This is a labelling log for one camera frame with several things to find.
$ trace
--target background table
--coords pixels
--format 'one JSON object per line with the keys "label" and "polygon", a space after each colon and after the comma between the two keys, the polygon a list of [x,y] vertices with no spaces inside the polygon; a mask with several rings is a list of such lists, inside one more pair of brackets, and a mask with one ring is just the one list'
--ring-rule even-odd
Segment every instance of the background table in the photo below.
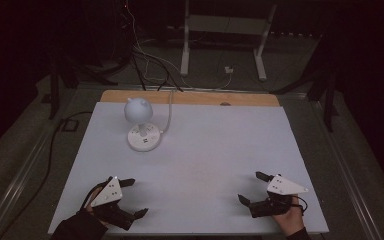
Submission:
{"label": "background table", "polygon": [[[111,227],[109,234],[279,232],[270,217],[252,218],[238,200],[238,194],[253,202],[267,197],[267,183],[255,178],[256,171],[280,173],[310,189],[301,195],[309,204],[306,227],[309,232],[328,231],[288,119],[275,96],[176,92],[170,128],[160,145],[145,153],[127,144],[132,124],[124,118],[124,103],[105,102],[136,96],[153,102],[152,123],[161,128],[167,123],[168,105],[160,103],[168,102],[168,92],[105,92],[103,102],[95,107],[49,233],[75,214],[87,192],[109,176],[136,179],[133,186],[123,189],[122,209],[149,208],[128,232]],[[253,106],[245,106],[248,101]]]}

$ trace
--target lamp base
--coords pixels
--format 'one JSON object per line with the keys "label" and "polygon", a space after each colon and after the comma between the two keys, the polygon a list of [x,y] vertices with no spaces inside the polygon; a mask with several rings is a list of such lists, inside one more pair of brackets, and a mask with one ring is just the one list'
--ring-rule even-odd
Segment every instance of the lamp base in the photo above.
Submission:
{"label": "lamp base", "polygon": [[127,141],[130,147],[138,152],[151,151],[157,147],[161,140],[161,132],[157,126],[152,123],[145,123],[144,127],[146,131],[144,137],[140,134],[139,125],[135,125],[127,134]]}

